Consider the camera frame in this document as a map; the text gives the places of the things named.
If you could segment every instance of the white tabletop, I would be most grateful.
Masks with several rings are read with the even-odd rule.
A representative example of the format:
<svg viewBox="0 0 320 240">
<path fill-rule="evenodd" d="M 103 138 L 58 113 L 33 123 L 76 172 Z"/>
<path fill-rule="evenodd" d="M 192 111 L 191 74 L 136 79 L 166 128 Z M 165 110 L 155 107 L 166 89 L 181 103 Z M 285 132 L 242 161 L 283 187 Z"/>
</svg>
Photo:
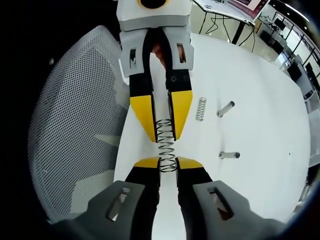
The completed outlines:
<svg viewBox="0 0 320 240">
<path fill-rule="evenodd" d="M 263 218 L 286 222 L 305 184 L 310 158 L 308 114 L 299 87 L 276 66 L 249 51 L 208 36 L 192 34 L 193 101 L 176 156 L 202 163 L 213 181 L 221 180 L 249 200 Z M 150 59 L 157 120 L 168 118 L 165 71 Z M 203 121 L 196 121 L 199 98 L 207 99 Z M 235 107 L 222 118 L 216 112 Z M 134 163 L 158 156 L 132 108 L 124 124 L 114 180 L 124 181 Z M 220 151 L 239 159 L 218 158 Z M 162 173 L 160 203 L 152 239 L 184 239 L 175 173 Z"/>
<path fill-rule="evenodd" d="M 236 10 L 233 6 L 226 3 L 216 2 L 213 0 L 193 0 L 203 11 L 213 14 L 221 14 L 230 18 L 245 22 L 246 24 L 255 24 L 254 20 L 242 13 L 240 10 Z"/>
</svg>

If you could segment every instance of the white mesh chair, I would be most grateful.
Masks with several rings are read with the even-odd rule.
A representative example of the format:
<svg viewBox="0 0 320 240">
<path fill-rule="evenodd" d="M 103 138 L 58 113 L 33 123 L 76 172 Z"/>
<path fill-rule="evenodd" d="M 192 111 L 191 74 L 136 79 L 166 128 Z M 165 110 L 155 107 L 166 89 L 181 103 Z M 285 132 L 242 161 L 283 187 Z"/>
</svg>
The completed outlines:
<svg viewBox="0 0 320 240">
<path fill-rule="evenodd" d="M 129 107 L 121 48 L 104 26 L 83 36 L 56 64 L 28 136 L 32 182 L 52 223 L 87 210 L 109 186 Z"/>
</svg>

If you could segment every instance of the coil spring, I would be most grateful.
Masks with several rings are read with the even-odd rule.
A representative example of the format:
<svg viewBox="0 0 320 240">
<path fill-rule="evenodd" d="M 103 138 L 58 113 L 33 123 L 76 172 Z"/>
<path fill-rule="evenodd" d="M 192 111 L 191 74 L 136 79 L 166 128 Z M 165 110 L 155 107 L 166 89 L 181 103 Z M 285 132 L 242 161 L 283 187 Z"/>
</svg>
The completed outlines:
<svg viewBox="0 0 320 240">
<path fill-rule="evenodd" d="M 197 121 L 203 121 L 205 118 L 205 112 L 206 112 L 206 103 L 207 99 L 204 97 L 201 97 L 199 99 L 199 105 L 198 105 L 198 110 L 196 112 L 195 120 Z"/>
<path fill-rule="evenodd" d="M 173 154 L 174 144 L 172 123 L 170 119 L 161 119 L 156 122 L 156 131 L 158 135 L 158 143 L 161 144 L 158 148 L 162 150 L 160 155 L 160 171 L 162 173 L 174 172 L 177 169 L 176 155 Z"/>
</svg>

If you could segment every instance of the metal cylinder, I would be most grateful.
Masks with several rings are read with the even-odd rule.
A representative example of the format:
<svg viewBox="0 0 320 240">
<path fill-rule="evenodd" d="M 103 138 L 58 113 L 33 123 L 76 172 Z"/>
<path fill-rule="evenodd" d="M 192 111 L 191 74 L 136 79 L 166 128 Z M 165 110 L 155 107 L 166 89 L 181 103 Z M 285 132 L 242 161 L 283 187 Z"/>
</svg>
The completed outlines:
<svg viewBox="0 0 320 240">
<path fill-rule="evenodd" d="M 224 152 L 224 151 L 221 151 L 219 153 L 219 158 L 220 159 L 238 159 L 240 158 L 240 152 Z"/>
<path fill-rule="evenodd" d="M 230 109 L 232 109 L 235 106 L 235 102 L 231 101 L 227 105 L 225 105 L 221 110 L 216 112 L 216 115 L 219 118 L 222 118 L 224 114 L 226 114 Z"/>
</svg>

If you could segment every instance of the gray plastic part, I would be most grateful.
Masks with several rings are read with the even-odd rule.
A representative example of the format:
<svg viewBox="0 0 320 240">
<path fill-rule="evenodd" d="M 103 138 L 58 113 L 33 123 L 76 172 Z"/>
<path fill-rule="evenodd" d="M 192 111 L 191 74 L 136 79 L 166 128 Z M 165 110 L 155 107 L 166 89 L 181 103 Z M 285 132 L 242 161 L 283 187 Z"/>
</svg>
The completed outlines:
<svg viewBox="0 0 320 240">
<path fill-rule="evenodd" d="M 113 221 L 107 215 L 123 188 L 129 188 L 130 191 L 119 208 L 116 221 Z M 86 212 L 74 220 L 64 222 L 63 226 L 67 226 L 64 229 L 70 229 L 79 239 L 129 240 L 136 206 L 144 188 L 141 184 L 114 182 L 89 201 Z"/>
<path fill-rule="evenodd" d="M 127 21 L 119 21 L 121 31 L 132 31 L 136 29 L 148 29 L 168 26 L 185 26 L 189 15 L 161 15 L 147 16 Z"/>
<path fill-rule="evenodd" d="M 191 45 L 191 31 L 189 25 L 163 27 L 172 52 L 172 69 L 194 69 L 194 47 Z M 181 44 L 185 53 L 185 62 L 180 62 L 178 45 Z"/>
<path fill-rule="evenodd" d="M 120 41 L 122 46 L 120 61 L 125 77 L 142 74 L 144 72 L 142 50 L 147 31 L 148 29 L 138 29 L 134 31 L 120 32 Z M 135 50 L 135 62 L 131 62 L 130 60 L 131 50 Z"/>
<path fill-rule="evenodd" d="M 263 219 L 250 210 L 249 202 L 222 181 L 193 185 L 203 211 L 208 240 L 262 240 L 274 236 L 284 226 L 273 219 Z M 211 193 L 216 193 L 222 204 L 233 212 L 223 220 Z"/>
<path fill-rule="evenodd" d="M 190 28 L 185 26 L 168 26 L 162 28 L 171 48 L 172 68 L 174 70 L 194 68 L 194 47 L 190 44 Z M 138 29 L 132 31 L 122 31 L 120 41 L 122 53 L 120 61 L 123 74 L 129 77 L 135 74 L 144 73 L 143 45 L 148 29 Z M 178 45 L 181 44 L 185 53 L 185 62 L 180 62 Z M 135 62 L 130 59 L 131 50 L 135 50 Z"/>
</svg>

